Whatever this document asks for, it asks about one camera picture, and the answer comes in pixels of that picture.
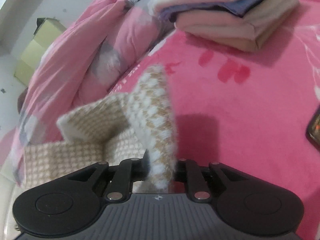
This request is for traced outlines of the beige white houndstooth knit cardigan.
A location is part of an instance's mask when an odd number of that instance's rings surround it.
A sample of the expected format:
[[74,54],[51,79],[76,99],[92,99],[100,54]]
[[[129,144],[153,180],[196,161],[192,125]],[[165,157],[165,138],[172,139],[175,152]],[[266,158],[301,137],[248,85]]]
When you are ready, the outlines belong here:
[[25,148],[25,187],[93,163],[118,165],[147,156],[147,176],[135,192],[167,192],[176,165],[176,124],[164,68],[150,66],[129,93],[114,93],[59,117],[63,141]]

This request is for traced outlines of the folded white purple clothes stack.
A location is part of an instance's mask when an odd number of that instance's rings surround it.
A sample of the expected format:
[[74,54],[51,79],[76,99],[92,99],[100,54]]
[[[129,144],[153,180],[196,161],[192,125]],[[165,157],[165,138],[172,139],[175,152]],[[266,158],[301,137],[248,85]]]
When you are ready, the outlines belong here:
[[298,5],[298,0],[152,0],[149,9],[180,31],[253,52]]

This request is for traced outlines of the pink floral bed sheet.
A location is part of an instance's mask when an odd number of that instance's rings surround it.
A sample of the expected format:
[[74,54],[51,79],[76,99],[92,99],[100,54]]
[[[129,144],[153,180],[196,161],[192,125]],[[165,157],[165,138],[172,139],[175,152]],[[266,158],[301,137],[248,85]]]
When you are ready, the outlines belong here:
[[173,31],[113,87],[129,92],[148,66],[167,72],[179,158],[219,161],[293,191],[298,228],[319,239],[319,150],[306,128],[319,107],[319,0],[300,4],[254,53]]

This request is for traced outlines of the dark phone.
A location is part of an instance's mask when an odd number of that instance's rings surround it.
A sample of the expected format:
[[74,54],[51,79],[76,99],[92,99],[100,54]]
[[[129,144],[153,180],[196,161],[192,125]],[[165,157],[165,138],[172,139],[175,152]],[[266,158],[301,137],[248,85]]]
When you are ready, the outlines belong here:
[[320,108],[318,107],[315,113],[313,114],[311,120],[309,121],[306,128],[306,138],[308,141],[319,151],[320,141],[319,141],[319,132],[320,132]]

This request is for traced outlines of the yellow-green cardboard box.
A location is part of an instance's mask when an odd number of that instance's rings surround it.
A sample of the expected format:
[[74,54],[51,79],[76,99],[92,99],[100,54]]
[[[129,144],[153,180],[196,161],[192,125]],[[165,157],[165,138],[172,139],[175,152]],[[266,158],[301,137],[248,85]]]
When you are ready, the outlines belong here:
[[38,18],[36,24],[33,39],[23,51],[14,72],[14,77],[25,86],[28,86],[46,50],[66,29],[54,18]]

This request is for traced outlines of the pink floral quilt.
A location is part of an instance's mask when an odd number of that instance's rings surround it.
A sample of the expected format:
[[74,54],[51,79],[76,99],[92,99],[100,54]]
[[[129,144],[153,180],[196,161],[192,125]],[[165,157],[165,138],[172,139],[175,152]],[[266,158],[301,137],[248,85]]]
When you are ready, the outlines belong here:
[[151,0],[94,0],[46,50],[23,99],[10,150],[25,181],[24,148],[61,139],[57,119],[108,94],[172,29],[149,13]]

